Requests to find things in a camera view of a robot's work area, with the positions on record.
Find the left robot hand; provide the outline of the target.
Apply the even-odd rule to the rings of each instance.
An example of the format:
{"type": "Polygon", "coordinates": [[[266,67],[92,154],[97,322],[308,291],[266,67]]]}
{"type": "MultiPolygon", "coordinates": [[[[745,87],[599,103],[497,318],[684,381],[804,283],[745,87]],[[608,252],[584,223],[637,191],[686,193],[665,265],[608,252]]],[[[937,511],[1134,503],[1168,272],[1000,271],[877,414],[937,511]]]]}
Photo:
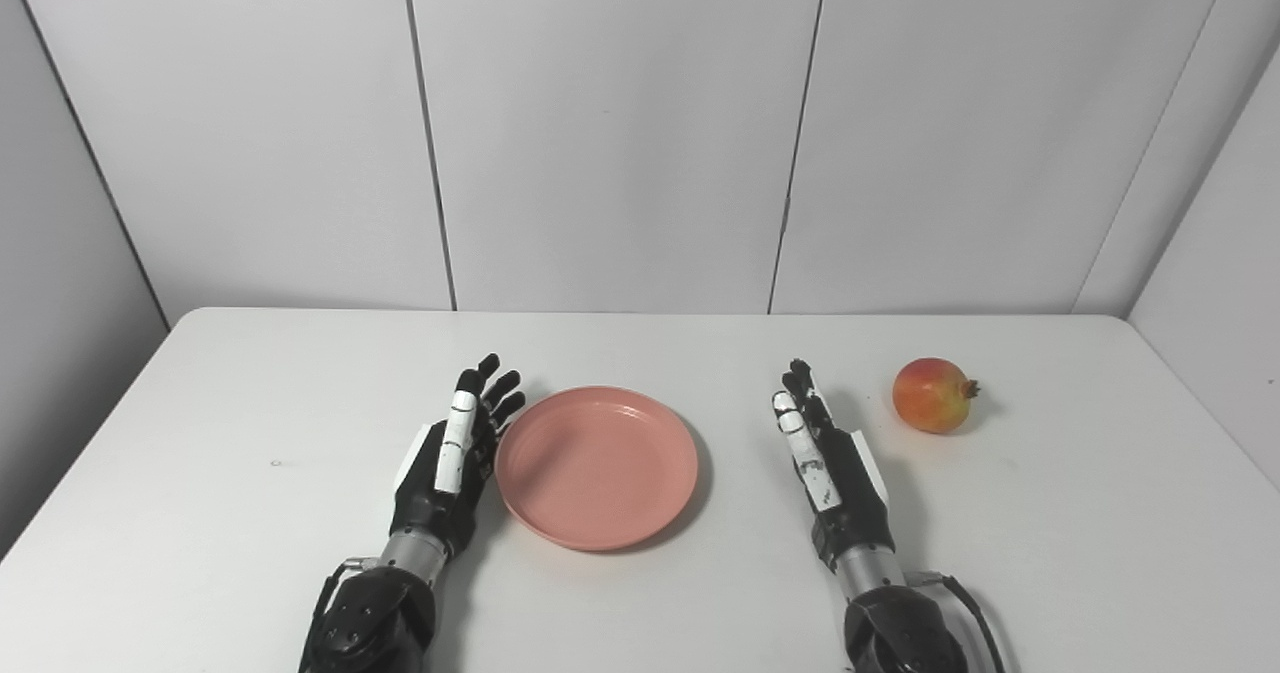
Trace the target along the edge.
{"type": "Polygon", "coordinates": [[[493,377],[499,354],[463,368],[445,418],[420,430],[397,477],[390,532],[435,537],[458,557],[477,528],[476,508],[509,422],[526,406],[516,368],[493,377]]]}

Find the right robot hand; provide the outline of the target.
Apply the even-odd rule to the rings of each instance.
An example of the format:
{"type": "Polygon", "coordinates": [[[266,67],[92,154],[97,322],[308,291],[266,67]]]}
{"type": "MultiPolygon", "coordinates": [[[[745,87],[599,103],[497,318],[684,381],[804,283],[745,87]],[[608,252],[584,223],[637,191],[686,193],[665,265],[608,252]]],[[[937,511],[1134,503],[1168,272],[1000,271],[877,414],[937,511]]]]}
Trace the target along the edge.
{"type": "Polygon", "coordinates": [[[829,569],[854,549],[895,553],[884,481],[863,432],[835,424],[813,368],[795,358],[772,408],[809,502],[812,542],[829,569]]]}

